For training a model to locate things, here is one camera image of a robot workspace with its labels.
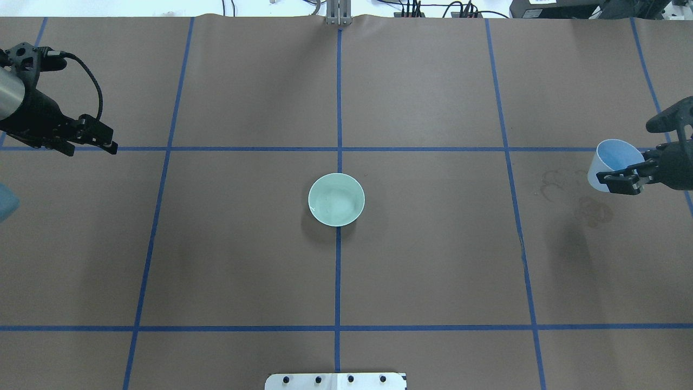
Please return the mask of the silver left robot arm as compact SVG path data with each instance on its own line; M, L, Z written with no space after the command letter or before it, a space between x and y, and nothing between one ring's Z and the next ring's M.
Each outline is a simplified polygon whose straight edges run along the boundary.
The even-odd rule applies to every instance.
M76 144L95 146L115 155L114 131L90 114L73 119L62 113L54 99L14 71L2 71L2 131L32 148L50 149L72 157Z

